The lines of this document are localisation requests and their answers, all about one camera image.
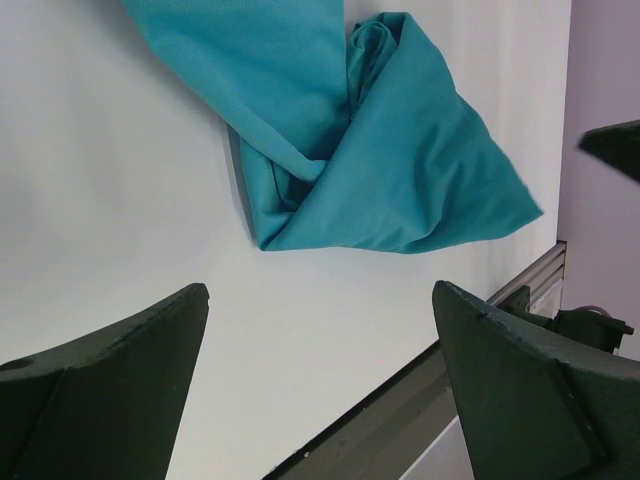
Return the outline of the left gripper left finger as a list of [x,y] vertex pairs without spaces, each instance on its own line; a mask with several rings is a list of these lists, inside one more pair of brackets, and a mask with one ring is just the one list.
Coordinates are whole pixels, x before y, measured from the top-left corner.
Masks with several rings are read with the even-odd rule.
[[194,283],[1,366],[4,479],[163,479],[209,312]]

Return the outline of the teal t shirt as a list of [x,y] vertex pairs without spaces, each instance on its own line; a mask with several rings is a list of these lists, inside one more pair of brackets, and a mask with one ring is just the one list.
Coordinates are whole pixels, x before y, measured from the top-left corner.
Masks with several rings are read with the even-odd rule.
[[340,1],[129,1],[151,50],[236,133],[264,251],[416,254],[541,215],[414,18]]

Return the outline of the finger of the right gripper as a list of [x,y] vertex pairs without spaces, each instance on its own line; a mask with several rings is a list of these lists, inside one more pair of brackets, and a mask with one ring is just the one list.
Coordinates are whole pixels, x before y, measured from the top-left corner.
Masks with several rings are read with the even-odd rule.
[[633,120],[585,132],[578,148],[633,181],[640,180],[640,121]]

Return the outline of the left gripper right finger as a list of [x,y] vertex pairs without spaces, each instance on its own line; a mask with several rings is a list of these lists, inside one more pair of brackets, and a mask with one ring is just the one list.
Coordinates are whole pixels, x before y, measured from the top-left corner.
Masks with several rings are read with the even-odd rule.
[[447,282],[434,316],[477,479],[636,479],[639,363]]

